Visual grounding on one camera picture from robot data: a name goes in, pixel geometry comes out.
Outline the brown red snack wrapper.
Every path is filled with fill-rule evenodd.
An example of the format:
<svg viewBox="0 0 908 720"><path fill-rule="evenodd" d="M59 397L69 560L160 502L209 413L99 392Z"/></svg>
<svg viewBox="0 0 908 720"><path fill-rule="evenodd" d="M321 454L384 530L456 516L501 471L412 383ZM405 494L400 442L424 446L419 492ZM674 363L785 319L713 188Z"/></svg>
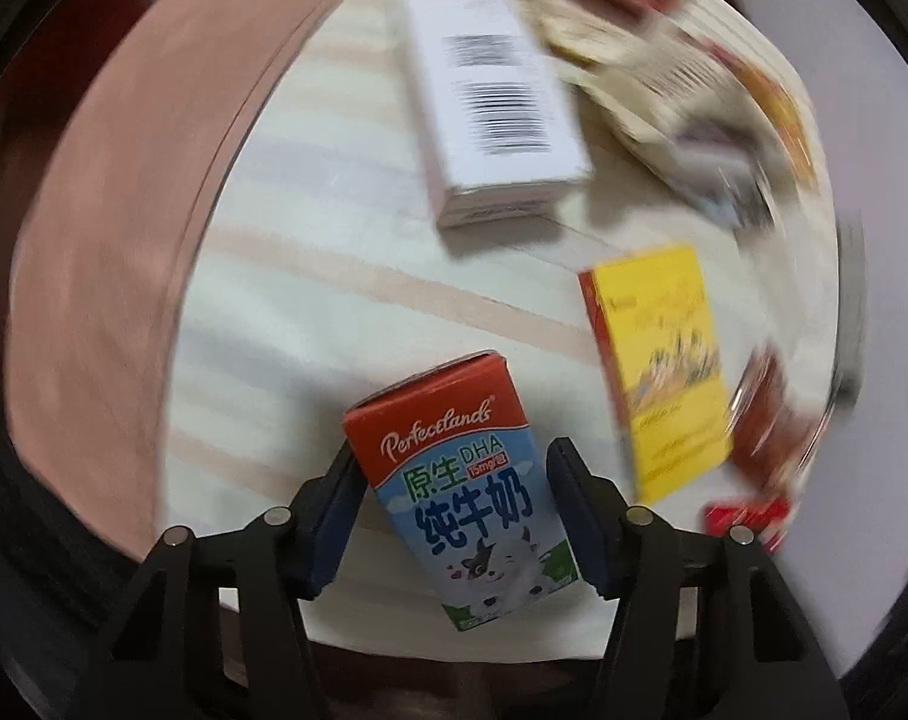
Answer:
<svg viewBox="0 0 908 720"><path fill-rule="evenodd" d="M790 405L776 349L756 349L730 403L730 461L740 475L765 496L790 496L818 424Z"/></svg>

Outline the Perfectlands milk carton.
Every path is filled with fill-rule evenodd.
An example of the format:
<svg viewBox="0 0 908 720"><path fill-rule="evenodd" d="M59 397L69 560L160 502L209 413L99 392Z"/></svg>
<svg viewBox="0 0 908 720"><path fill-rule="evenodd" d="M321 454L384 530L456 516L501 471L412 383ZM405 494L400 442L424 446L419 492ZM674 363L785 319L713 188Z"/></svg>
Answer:
<svg viewBox="0 0 908 720"><path fill-rule="evenodd" d="M480 351L351 406L351 452L465 632L579 580L504 356Z"/></svg>

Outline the orange yellow snack packet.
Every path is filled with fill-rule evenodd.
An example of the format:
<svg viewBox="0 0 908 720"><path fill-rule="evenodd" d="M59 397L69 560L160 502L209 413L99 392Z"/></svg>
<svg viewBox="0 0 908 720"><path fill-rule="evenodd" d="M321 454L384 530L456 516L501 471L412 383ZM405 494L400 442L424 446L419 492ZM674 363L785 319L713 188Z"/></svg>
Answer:
<svg viewBox="0 0 908 720"><path fill-rule="evenodd" d="M810 153L804 122L794 98L787 93L787 89L760 67L740 59L719 44L712 44L709 52L732 71L732 75L739 80L740 85L747 90L766 115L768 122L773 125L774 132L786 152L794 179L802 187L817 187L817 171Z"/></svg>

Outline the beige chocolate biscuit wrapper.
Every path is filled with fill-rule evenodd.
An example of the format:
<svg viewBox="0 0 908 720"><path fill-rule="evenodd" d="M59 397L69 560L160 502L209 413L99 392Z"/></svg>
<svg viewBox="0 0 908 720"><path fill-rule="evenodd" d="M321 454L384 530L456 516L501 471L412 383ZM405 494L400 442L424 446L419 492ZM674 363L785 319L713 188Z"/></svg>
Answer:
<svg viewBox="0 0 908 720"><path fill-rule="evenodd" d="M732 231L776 223L786 155L747 88L683 32L631 31L574 0L520 0L564 82L613 137L701 215Z"/></svg>

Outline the yellow red box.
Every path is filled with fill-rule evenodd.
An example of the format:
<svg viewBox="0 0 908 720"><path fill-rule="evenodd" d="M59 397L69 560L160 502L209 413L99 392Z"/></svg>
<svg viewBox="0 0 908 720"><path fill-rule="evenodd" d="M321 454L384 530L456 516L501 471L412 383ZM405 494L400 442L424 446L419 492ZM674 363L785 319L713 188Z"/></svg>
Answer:
<svg viewBox="0 0 908 720"><path fill-rule="evenodd" d="M607 260L577 277L644 504L729 458L729 395L696 250Z"/></svg>

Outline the white barcode box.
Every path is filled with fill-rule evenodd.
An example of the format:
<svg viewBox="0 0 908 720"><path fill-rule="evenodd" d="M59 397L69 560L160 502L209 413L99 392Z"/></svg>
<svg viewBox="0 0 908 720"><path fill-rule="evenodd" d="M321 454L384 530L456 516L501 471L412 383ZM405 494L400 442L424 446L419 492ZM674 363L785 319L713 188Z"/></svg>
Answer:
<svg viewBox="0 0 908 720"><path fill-rule="evenodd" d="M543 215L592 177L573 101L517 0L400 0L440 227Z"/></svg>

